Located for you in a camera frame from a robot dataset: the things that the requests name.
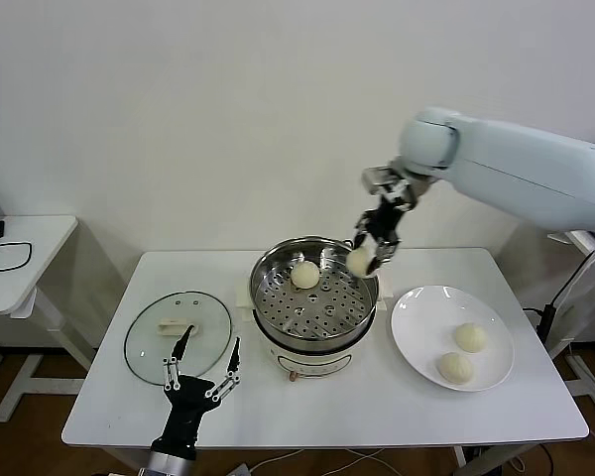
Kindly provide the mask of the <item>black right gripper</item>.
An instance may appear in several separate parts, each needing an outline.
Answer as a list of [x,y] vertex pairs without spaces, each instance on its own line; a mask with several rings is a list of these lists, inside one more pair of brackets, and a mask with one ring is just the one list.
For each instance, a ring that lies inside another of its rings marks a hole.
[[366,269],[367,276],[373,276],[395,256],[400,243],[397,227],[410,209],[411,205],[403,198],[388,200],[382,196],[376,208],[360,216],[355,225],[352,248],[360,248],[368,236],[377,243]]

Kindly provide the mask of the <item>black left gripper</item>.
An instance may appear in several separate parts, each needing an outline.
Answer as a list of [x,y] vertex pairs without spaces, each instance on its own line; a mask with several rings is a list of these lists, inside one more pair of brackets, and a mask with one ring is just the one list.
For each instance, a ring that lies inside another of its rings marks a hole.
[[151,444],[151,450],[184,460],[195,460],[198,429],[203,415],[217,408],[239,384],[240,343],[236,337],[223,380],[213,382],[179,375],[182,359],[194,325],[191,324],[176,342],[171,355],[163,359],[164,390],[171,411],[163,433]]

